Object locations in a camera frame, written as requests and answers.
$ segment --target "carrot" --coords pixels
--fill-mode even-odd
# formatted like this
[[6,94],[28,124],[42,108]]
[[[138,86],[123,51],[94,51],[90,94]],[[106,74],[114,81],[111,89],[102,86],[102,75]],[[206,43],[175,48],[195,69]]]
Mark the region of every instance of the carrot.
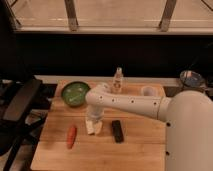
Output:
[[67,132],[67,148],[68,149],[72,148],[75,142],[76,135],[77,135],[77,127],[75,125],[70,126]]

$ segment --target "bottle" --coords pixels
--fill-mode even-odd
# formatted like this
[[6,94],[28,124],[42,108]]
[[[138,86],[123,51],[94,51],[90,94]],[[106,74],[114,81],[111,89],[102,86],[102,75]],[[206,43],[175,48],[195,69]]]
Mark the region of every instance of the bottle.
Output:
[[119,94],[122,91],[123,73],[122,68],[118,67],[113,77],[112,93]]

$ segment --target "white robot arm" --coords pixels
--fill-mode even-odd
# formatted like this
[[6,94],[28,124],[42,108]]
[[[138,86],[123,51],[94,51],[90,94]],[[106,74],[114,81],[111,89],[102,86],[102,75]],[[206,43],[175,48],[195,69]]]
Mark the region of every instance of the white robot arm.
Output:
[[213,103],[197,91],[174,98],[127,96],[110,93],[103,83],[86,95],[87,117],[102,118],[104,107],[148,116],[166,122],[166,171],[213,170]]

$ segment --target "black chair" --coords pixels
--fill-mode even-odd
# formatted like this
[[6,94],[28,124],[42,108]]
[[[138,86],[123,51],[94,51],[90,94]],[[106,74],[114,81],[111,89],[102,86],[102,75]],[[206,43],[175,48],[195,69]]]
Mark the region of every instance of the black chair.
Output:
[[[15,35],[4,5],[4,0],[0,0],[0,156],[10,150],[3,169],[9,171],[23,140],[38,143],[30,133],[41,126],[45,118],[31,125],[25,122],[34,102],[47,104],[48,101],[41,95],[42,81],[36,79],[17,57]],[[3,84],[5,79],[12,81]]]

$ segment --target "wooden table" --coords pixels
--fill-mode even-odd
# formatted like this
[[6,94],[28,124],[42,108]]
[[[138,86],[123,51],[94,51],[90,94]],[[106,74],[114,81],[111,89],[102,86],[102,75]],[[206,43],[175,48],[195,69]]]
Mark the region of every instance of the wooden table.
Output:
[[[67,81],[61,81],[44,125],[31,169],[48,171],[164,171],[165,124],[115,109],[105,109],[103,130],[87,135],[86,104],[68,107],[60,93]],[[91,87],[97,83],[90,82]],[[124,83],[124,94],[139,95],[142,83]],[[152,84],[164,96],[161,85]],[[111,121],[119,119],[125,141],[117,144]],[[78,132],[72,149],[66,147],[67,130],[75,124]]]

